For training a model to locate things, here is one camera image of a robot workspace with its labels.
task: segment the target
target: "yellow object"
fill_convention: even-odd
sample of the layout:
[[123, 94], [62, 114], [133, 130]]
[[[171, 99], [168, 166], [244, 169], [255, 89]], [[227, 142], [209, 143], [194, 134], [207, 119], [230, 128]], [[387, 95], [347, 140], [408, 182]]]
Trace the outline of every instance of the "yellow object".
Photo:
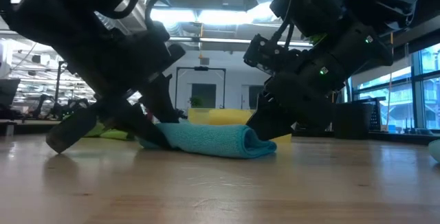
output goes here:
[[119, 139], [119, 140], [122, 140], [122, 141], [127, 141], [127, 140], [129, 140], [127, 138], [128, 135], [129, 134], [127, 132], [111, 129], [111, 130], [105, 131], [99, 137], [107, 138], [107, 139]]
[[[188, 119], [192, 124], [246, 124], [253, 113], [253, 110], [191, 108], [188, 110]], [[290, 143], [291, 139], [292, 135], [284, 135], [272, 141]]]

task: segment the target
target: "white wall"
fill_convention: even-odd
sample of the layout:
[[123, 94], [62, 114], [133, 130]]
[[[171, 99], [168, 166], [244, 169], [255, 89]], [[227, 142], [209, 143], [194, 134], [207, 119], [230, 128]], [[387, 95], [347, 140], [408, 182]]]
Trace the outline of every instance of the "white wall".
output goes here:
[[[269, 75], [262, 71], [249, 67], [243, 62], [244, 52], [202, 52], [203, 57], [210, 58], [209, 68], [225, 68], [226, 69], [226, 83], [225, 83], [225, 108], [240, 109], [241, 108], [241, 94], [243, 85], [263, 85], [269, 78]], [[169, 67], [165, 72], [165, 76], [172, 74], [173, 78], [170, 82], [170, 97], [171, 101], [175, 102], [175, 81], [177, 67], [196, 67], [200, 66], [199, 52], [186, 52], [186, 55], [178, 60], [174, 65]], [[217, 108], [219, 104], [223, 104], [223, 76], [222, 71], [193, 71], [188, 70], [184, 76], [179, 78], [179, 91], [177, 107], [182, 108], [185, 100], [188, 99], [188, 86], [191, 83], [217, 83], [217, 100], [221, 98], [221, 103], [216, 102]]]

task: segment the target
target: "wooden table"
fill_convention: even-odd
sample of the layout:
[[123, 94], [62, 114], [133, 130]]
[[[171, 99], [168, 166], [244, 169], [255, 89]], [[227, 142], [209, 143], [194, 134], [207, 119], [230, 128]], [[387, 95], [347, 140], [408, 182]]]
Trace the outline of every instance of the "wooden table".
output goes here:
[[6, 123], [6, 122], [15, 122], [17, 125], [37, 125], [37, 124], [53, 124], [53, 125], [57, 125], [60, 123], [60, 121], [56, 121], [56, 120], [25, 120], [24, 123], [22, 123], [21, 120], [0, 120], [0, 124], [1, 123]]
[[0, 142], [1, 223], [440, 223], [424, 146], [295, 138], [239, 160], [84, 139]]

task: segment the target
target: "yellow cushion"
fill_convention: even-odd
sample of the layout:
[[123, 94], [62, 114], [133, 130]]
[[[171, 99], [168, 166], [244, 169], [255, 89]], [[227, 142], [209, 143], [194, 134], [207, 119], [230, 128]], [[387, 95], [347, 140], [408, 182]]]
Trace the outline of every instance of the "yellow cushion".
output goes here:
[[[188, 119], [192, 124], [229, 125], [246, 124], [253, 110], [238, 109], [195, 109], [188, 110]], [[291, 142], [292, 135], [272, 139], [274, 142]]]

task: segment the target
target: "microfiber cloth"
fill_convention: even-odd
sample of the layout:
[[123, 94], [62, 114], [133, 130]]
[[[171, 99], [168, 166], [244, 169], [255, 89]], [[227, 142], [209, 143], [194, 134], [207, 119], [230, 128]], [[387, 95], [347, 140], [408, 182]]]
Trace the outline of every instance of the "microfiber cloth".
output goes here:
[[[275, 152], [276, 143], [261, 141], [246, 125], [156, 124], [173, 148], [188, 153], [251, 159]], [[140, 139], [144, 148], [157, 148]]]

